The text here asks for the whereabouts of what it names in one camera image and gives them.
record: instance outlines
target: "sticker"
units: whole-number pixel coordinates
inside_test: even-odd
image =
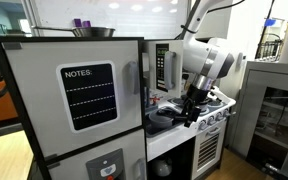
[[[56,73],[73,132],[86,131],[119,119],[112,61],[62,64]]]
[[[107,168],[101,169],[100,172],[101,172],[101,176],[102,177],[106,177],[108,175],[113,174],[115,171],[116,171],[116,165],[113,164],[113,165],[111,165],[111,166],[109,166]]]

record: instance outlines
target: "label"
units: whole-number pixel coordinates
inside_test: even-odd
[[[115,69],[111,61],[60,65],[57,75],[74,132],[118,119]]]
[[[109,176],[109,175],[113,174],[115,171],[116,171],[116,165],[115,165],[115,164],[112,164],[112,165],[109,166],[109,167],[106,167],[106,168],[104,168],[104,169],[101,169],[101,176],[102,176],[102,177]]]

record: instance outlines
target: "gray cabinet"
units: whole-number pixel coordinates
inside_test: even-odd
[[[258,166],[288,159],[288,64],[248,63],[231,149]]]

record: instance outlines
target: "knob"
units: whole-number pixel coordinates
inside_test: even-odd
[[[223,113],[223,116],[224,117],[228,117],[228,116],[230,116],[231,114],[230,114],[230,112],[228,111],[228,109],[225,109],[225,111],[224,111],[224,113]]]
[[[207,124],[206,124],[206,121],[203,120],[201,121],[199,124],[198,124],[198,130],[204,130],[207,128]]]
[[[216,114],[216,119],[215,119],[216,121],[222,121],[223,119],[224,119],[224,117],[223,117],[221,112]]]
[[[216,121],[215,121],[214,116],[211,116],[211,117],[209,117],[209,118],[207,119],[207,124],[208,124],[208,125],[213,125],[213,124],[215,124],[215,123],[216,123]]]

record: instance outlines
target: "floor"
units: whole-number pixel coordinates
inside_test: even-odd
[[[0,180],[26,180],[33,154],[23,131],[0,137]]]
[[[221,168],[206,180],[269,180],[264,173],[248,164],[227,149],[224,149]]]
[[[0,137],[0,180],[26,180],[33,158],[23,131]],[[207,180],[265,180],[266,175],[228,150],[224,150],[221,169]]]

